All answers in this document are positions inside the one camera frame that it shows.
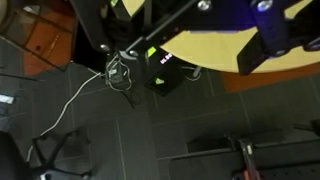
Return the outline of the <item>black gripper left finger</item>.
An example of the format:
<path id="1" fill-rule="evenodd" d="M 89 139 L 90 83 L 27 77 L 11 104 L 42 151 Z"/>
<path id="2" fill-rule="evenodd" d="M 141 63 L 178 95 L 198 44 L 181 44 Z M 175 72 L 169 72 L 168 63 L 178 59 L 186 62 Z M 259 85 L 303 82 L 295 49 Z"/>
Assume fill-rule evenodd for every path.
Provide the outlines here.
<path id="1" fill-rule="evenodd" d="M 108 52 L 112 49 L 110 38 L 104 31 L 101 10 L 108 8 L 108 0 L 70 0 L 80 24 L 93 49 Z"/>

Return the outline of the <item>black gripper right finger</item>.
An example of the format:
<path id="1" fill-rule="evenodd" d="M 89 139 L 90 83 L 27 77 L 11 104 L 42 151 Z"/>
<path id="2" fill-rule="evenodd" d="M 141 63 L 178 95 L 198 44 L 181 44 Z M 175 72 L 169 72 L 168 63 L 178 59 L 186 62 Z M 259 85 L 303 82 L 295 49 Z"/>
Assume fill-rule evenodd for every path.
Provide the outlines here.
<path id="1" fill-rule="evenodd" d="M 289 41 L 285 39 L 276 49 L 270 50 L 262 36 L 255 33 L 237 55 L 240 75 L 249 75 L 270 58 L 281 57 L 288 53 Z"/>

